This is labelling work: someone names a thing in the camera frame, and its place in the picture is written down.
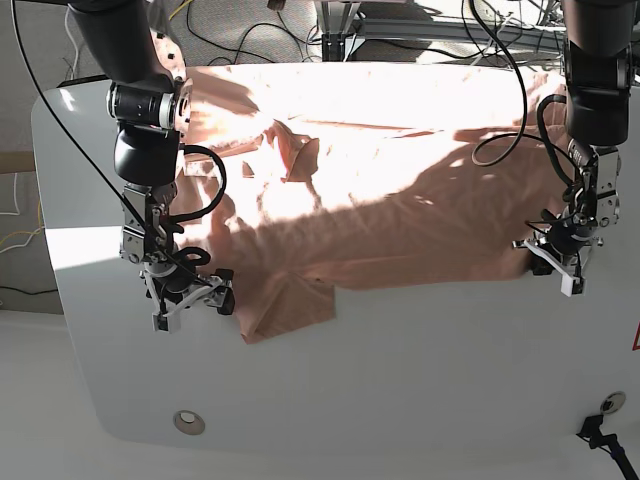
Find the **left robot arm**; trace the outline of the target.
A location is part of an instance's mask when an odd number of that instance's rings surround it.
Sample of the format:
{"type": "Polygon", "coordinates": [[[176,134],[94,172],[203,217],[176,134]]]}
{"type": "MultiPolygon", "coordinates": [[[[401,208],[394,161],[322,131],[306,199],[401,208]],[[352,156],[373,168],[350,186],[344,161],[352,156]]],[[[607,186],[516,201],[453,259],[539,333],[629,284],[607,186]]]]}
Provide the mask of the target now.
{"type": "Polygon", "coordinates": [[[534,255],[535,274],[557,271],[561,291],[568,297],[584,291],[588,252],[602,242],[598,231],[619,219],[618,147],[628,138],[637,7],[635,1],[561,4],[566,92],[545,97],[537,107],[536,122],[551,165],[565,184],[565,208],[558,215],[543,211],[543,229],[514,245],[534,255]],[[546,129],[544,112],[552,103],[566,107],[571,175],[563,170],[546,129]]]}

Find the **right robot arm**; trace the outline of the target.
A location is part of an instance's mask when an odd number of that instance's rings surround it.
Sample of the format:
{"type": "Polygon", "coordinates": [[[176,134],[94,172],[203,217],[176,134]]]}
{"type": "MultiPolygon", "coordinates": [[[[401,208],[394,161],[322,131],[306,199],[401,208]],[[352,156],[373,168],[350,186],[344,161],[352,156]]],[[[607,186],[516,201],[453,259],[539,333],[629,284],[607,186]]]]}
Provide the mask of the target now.
{"type": "Polygon", "coordinates": [[[154,329],[178,331],[181,312],[198,301],[221,315],[232,314],[232,271],[199,274],[210,254],[200,247],[179,248],[174,240],[183,233],[183,223],[214,211],[227,186],[220,157],[206,147],[183,142],[190,123],[192,80],[161,63],[154,42],[167,34],[150,26],[147,2],[71,1],[68,8],[111,81],[106,104],[118,127],[114,169],[125,182],[120,255],[142,267],[146,295],[154,306],[154,329]],[[180,154],[209,157],[220,178],[208,205],[173,215],[170,206],[177,196],[180,154]]]}

